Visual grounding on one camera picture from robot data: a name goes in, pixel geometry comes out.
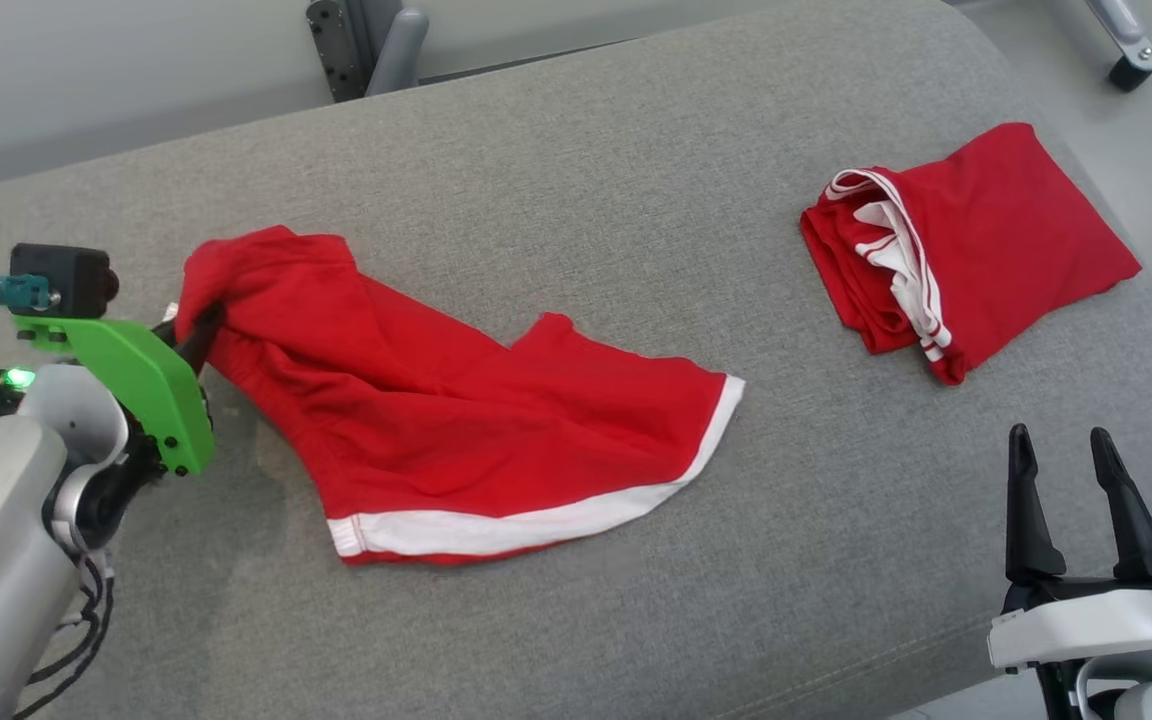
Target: gray fabric surface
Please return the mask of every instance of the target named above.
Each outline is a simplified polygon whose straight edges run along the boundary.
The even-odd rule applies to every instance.
[[[0,184],[14,242],[105,247],[151,323],[192,247],[334,232],[508,341],[543,310],[748,379],[708,470],[644,520],[497,564],[347,569],[282,438],[210,374],[219,455],[132,507],[100,660],[59,717],[884,717],[985,679],[1006,433],[1056,543],[1112,562],[1087,431],[1152,503],[1152,281],[1061,310],[963,387],[870,357],[797,232],[836,169],[1032,120],[934,0],[804,0]],[[306,288],[306,302],[312,288]],[[0,316],[0,365],[26,361]]]

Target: floor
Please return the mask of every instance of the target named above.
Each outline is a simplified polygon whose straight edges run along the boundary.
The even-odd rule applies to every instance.
[[[1152,0],[1134,0],[1152,41]],[[1064,131],[1152,272],[1152,77],[1131,94],[1105,82],[1117,50],[1083,0],[955,3],[1011,60]],[[1000,676],[892,720],[1034,720],[1033,673]]]

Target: white stripe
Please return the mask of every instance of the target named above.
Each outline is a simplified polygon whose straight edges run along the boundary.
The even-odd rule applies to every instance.
[[[840,200],[842,197],[855,195],[857,192],[864,192],[874,187],[874,182],[870,181],[870,179],[864,179],[864,181],[856,184],[840,183],[840,179],[844,179],[850,172],[851,170],[842,170],[836,174],[836,176],[833,176],[833,180],[829,181],[826,188],[824,188],[824,197],[826,197],[826,200]]]
[[[874,247],[881,247],[890,237],[877,242],[859,243],[854,250],[861,258],[869,253],[870,264],[881,266],[881,268],[893,270],[896,275],[892,279],[892,295],[896,297],[897,304],[905,311],[914,331],[918,333],[920,341],[929,341],[938,347],[948,347],[954,336],[950,328],[945,324],[945,316],[941,309],[941,286],[937,282],[937,275],[932,273],[931,265],[927,264],[927,252],[923,249],[923,241],[918,236],[918,228],[909,217],[904,200],[901,200],[900,191],[896,187],[884,177],[882,174],[869,170],[849,169],[839,173],[831,182],[835,184],[839,179],[855,174],[867,179],[869,182],[881,188],[890,202],[870,202],[863,209],[858,209],[852,214],[863,223],[877,225],[895,233],[899,252],[887,247],[881,251],[873,252]],[[888,217],[886,206],[890,205],[899,213],[899,217]],[[882,209],[882,213],[874,213],[876,206]],[[929,359],[941,359],[940,350],[927,351]]]
[[[601,533],[649,514],[695,479],[713,456],[744,393],[745,381],[727,376],[700,447],[691,465],[676,480],[622,488],[570,505],[521,511],[503,518],[445,510],[358,511],[347,518],[328,518],[332,541],[342,558],[359,555],[364,551],[408,556],[499,555]]]

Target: black cable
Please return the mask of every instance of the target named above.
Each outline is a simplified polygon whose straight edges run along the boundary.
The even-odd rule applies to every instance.
[[[86,652],[88,649],[92,647],[92,644],[96,643],[96,635],[101,629],[100,621],[96,619],[96,606],[100,605],[101,598],[105,597],[105,583],[101,581],[100,569],[96,568],[96,563],[92,562],[91,558],[83,559],[83,564],[86,567],[88,573],[91,573],[93,584],[96,584],[96,592],[92,592],[91,588],[88,588],[86,583],[82,585],[83,594],[86,594],[88,601],[84,602],[83,609],[79,611],[79,615],[82,617],[79,623],[88,623],[88,631],[83,634],[82,642],[79,642],[77,646],[74,646],[73,650],[65,653],[65,655],[61,655],[59,660],[55,660],[46,667],[40,667],[40,669],[33,670],[33,673],[29,675],[28,684],[41,683],[44,680],[51,679],[52,675],[55,675],[60,670],[63,670],[65,667],[73,664],[74,660],[78,660],[78,657],[82,657],[83,652]]]
[[[24,710],[17,712],[13,715],[13,720],[26,720],[26,717],[35,714],[38,710],[41,710],[47,703],[55,700],[60,697],[60,694],[67,691],[69,685],[78,682],[82,679],[84,670],[88,670],[88,666],[96,660],[96,653],[100,652],[101,643],[105,642],[105,634],[109,631],[109,615],[114,612],[114,578],[105,581],[105,614],[100,620],[100,632],[96,635],[96,642],[92,643],[92,651],[84,657],[78,665],[74,667],[73,675],[68,679],[61,680],[60,684],[56,685],[50,694],[38,698],[36,702],[29,703],[29,706]]]

